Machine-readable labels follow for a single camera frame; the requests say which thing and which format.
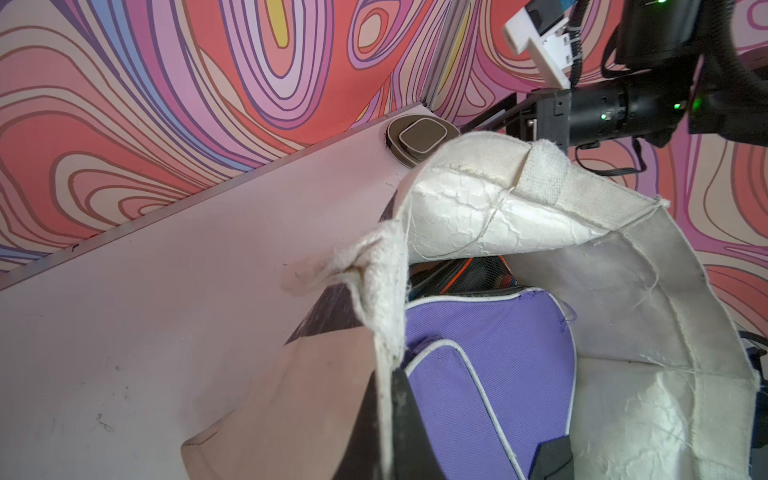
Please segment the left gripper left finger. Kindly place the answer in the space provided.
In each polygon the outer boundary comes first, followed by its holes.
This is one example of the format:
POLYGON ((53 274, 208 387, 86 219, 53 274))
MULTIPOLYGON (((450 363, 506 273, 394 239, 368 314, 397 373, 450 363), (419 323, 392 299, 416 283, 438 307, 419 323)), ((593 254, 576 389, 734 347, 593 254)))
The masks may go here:
POLYGON ((372 373, 333 480, 381 478, 377 381, 376 375, 372 373))

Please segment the white canvas tote bag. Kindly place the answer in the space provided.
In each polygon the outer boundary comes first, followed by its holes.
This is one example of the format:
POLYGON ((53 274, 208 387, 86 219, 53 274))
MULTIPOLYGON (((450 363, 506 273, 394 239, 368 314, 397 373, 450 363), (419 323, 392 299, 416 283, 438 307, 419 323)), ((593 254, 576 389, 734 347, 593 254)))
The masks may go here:
POLYGON ((233 412, 187 440, 192 479, 333 479, 376 375, 393 479, 392 375, 412 266, 501 256, 551 293, 576 352, 571 479, 746 479, 760 381, 693 249, 652 199, 551 142, 470 133, 399 185, 375 228, 284 272, 321 297, 233 412))

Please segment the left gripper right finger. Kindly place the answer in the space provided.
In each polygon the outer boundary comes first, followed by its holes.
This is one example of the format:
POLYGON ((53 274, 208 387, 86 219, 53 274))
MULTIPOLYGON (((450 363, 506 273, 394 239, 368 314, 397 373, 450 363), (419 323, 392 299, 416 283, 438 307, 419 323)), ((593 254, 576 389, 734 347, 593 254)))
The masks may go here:
POLYGON ((403 369, 393 372, 392 402, 394 449, 392 478, 398 480, 445 479, 403 369))

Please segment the green paddle case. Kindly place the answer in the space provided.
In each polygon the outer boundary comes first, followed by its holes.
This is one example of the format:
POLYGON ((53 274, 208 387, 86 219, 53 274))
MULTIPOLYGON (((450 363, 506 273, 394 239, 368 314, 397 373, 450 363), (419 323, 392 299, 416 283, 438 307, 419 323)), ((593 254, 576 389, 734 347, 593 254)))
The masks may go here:
POLYGON ((404 115, 387 125, 385 144, 398 162, 413 169, 460 134, 457 127, 439 117, 404 115))

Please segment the black red paddle case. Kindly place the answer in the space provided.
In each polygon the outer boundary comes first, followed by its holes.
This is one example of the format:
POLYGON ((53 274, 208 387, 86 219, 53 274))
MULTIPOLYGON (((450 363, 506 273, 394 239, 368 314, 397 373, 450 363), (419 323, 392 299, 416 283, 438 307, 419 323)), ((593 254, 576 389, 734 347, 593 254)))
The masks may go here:
POLYGON ((410 269, 408 299, 449 295, 485 296, 520 286, 501 256, 416 264, 410 269))

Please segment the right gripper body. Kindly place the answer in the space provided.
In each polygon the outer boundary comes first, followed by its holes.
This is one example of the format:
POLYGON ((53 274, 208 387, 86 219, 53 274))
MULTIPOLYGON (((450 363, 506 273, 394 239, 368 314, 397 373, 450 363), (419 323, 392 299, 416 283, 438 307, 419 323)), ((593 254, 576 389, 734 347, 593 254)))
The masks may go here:
POLYGON ((523 99, 512 93, 460 131, 503 131, 526 142, 548 140, 566 151, 619 137, 629 116, 628 89, 598 83, 573 90, 537 89, 523 99))

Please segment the purple paddle case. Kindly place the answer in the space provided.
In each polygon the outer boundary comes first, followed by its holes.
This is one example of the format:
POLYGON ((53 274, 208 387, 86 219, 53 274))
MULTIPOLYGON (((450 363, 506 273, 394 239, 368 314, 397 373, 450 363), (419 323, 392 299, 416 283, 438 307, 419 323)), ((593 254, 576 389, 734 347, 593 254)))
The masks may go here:
POLYGON ((406 320, 403 369, 446 478, 573 478, 576 352, 551 293, 424 298, 406 320))

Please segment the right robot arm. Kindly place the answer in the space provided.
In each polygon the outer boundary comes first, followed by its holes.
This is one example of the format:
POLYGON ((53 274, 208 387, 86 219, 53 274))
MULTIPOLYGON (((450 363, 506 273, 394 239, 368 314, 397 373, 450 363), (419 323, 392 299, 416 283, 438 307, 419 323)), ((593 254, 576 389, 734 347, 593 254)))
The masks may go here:
POLYGON ((583 1, 530 1, 504 26, 544 80, 525 99, 508 96, 467 131, 546 139, 561 149, 618 138, 662 147, 681 121, 692 134, 767 142, 767 51, 738 53, 730 1, 628 1, 609 37, 601 79, 584 76, 583 1))

